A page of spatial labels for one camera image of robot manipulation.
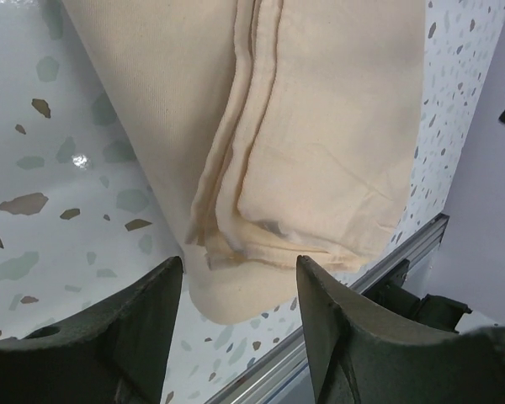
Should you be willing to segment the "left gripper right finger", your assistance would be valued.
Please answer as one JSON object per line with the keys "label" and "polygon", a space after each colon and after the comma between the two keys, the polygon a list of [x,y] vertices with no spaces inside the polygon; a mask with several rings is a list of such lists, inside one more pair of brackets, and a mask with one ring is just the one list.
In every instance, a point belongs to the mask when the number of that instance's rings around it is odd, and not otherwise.
{"label": "left gripper right finger", "polygon": [[317,403],[505,403],[505,327],[454,334],[413,322],[307,256],[296,279]]}

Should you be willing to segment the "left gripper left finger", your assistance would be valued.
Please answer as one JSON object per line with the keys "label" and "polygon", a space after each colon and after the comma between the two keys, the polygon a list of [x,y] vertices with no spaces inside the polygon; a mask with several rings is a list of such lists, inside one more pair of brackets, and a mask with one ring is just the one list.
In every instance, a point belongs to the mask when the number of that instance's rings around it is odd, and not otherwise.
{"label": "left gripper left finger", "polygon": [[0,340],[0,403],[158,403],[182,261],[25,338]]}

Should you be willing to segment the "beige cloth mat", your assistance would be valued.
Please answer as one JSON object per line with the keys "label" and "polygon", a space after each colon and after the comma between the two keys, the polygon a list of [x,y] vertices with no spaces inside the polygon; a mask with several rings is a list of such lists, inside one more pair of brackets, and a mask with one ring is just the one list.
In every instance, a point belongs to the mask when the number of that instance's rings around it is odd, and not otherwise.
{"label": "beige cloth mat", "polygon": [[64,6],[205,317],[287,301],[300,255],[355,273],[382,254],[409,195],[425,2]]}

